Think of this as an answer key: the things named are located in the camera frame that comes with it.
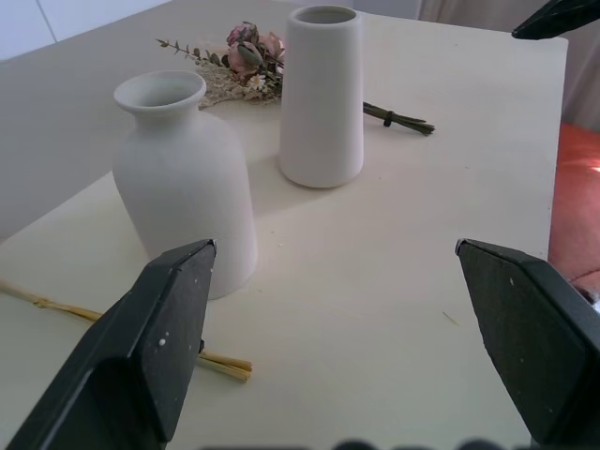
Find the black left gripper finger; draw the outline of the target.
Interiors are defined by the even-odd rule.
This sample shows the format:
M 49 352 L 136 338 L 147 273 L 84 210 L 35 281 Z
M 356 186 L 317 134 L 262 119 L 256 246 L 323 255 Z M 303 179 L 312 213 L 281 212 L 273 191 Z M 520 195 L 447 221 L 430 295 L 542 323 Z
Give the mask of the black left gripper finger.
M 600 312 L 522 251 L 460 239 L 456 254 L 487 354 L 532 441 L 600 450 Z
M 7 450 L 164 450 L 202 333 L 216 245 L 162 253 L 83 335 Z

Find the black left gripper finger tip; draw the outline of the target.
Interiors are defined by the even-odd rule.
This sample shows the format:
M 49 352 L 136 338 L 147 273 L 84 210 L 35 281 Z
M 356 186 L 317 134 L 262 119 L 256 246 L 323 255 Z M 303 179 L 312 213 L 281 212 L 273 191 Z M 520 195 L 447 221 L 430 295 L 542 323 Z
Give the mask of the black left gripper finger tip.
M 600 0 L 549 0 L 513 32 L 516 39 L 549 39 L 600 20 Z

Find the white flared-neck ceramic vase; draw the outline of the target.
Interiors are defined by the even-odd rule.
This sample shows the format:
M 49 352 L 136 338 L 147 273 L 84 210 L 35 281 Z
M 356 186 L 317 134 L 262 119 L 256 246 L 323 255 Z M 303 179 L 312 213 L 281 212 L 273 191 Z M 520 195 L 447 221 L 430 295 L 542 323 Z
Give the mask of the white flared-neck ceramic vase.
M 183 70 L 121 83 L 113 98 L 135 127 L 112 175 L 149 259 L 215 242 L 209 297 L 218 299 L 250 279 L 258 244 L 243 145 L 225 121 L 200 111 L 206 89 L 203 77 Z

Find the white tapered cylinder vase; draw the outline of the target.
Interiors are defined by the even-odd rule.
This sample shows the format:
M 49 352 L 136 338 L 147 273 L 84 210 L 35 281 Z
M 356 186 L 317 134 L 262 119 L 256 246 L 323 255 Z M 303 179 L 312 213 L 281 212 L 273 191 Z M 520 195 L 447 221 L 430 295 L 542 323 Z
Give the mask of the white tapered cylinder vase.
M 362 23 L 353 9 L 302 7 L 287 20 L 278 162 L 308 188 L 336 188 L 362 170 Z

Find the yellow dried straw stem bundle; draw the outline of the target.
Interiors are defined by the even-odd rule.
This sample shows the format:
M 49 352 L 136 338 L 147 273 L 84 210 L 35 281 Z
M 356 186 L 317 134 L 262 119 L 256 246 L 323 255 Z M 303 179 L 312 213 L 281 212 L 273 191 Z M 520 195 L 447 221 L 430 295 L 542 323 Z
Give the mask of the yellow dried straw stem bundle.
M 102 313 L 94 310 L 61 304 L 46 297 L 24 291 L 3 280 L 0 280 L 0 293 L 18 298 L 37 308 L 61 311 L 62 313 L 82 318 L 90 323 L 97 322 L 103 316 Z M 253 370 L 252 363 L 247 360 L 223 356 L 218 353 L 209 352 L 205 349 L 201 349 L 198 352 L 197 362 L 211 370 L 233 377 L 243 383 L 249 380 Z

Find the orange red chair seat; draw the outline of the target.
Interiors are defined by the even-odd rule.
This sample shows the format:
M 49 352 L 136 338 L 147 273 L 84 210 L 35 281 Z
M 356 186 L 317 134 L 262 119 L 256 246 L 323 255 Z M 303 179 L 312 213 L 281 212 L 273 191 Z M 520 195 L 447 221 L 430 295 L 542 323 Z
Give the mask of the orange red chair seat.
M 600 292 L 600 133 L 561 124 L 548 260 Z

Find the pink dried flower bouquet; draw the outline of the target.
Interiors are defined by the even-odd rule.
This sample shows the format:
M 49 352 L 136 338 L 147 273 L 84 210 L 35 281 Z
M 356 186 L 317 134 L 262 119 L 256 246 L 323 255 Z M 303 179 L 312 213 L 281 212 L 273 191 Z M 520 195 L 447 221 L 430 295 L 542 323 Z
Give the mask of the pink dried flower bouquet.
M 157 43 L 192 61 L 196 72 L 206 79 L 206 93 L 198 102 L 201 111 L 225 102 L 266 106 L 282 100 L 285 44 L 273 32 L 261 33 L 252 22 L 237 24 L 221 50 L 184 46 L 168 39 Z

